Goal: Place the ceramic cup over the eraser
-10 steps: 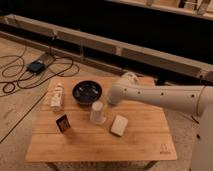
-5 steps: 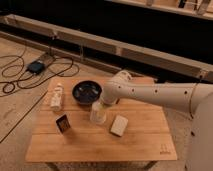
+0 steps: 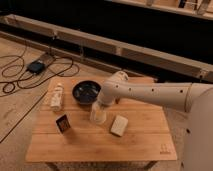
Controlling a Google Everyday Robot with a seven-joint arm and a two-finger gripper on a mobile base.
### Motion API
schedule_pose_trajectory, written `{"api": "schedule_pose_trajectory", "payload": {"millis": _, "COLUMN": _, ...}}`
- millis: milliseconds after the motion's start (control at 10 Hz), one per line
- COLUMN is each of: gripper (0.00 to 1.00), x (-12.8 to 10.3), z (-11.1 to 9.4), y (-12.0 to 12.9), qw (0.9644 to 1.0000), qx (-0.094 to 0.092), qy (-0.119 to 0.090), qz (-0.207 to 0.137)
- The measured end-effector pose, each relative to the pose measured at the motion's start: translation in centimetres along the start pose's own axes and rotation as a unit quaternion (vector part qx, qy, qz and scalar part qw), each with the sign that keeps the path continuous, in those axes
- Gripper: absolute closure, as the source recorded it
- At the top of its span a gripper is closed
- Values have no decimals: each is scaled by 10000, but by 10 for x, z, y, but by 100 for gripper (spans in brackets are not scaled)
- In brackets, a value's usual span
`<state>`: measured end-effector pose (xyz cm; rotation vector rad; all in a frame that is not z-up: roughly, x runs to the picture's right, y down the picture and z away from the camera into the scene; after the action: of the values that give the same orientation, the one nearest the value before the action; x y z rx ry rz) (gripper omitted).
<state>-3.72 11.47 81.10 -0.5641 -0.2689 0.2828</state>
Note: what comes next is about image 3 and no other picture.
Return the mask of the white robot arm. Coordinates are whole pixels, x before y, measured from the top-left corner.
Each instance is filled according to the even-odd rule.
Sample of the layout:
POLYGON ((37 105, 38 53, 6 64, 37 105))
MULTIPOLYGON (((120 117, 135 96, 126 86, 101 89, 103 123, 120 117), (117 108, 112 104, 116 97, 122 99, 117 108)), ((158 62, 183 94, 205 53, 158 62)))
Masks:
POLYGON ((102 84, 97 101, 110 106, 127 98, 189 114, 181 171, 213 171, 213 84, 130 83, 118 71, 102 84))

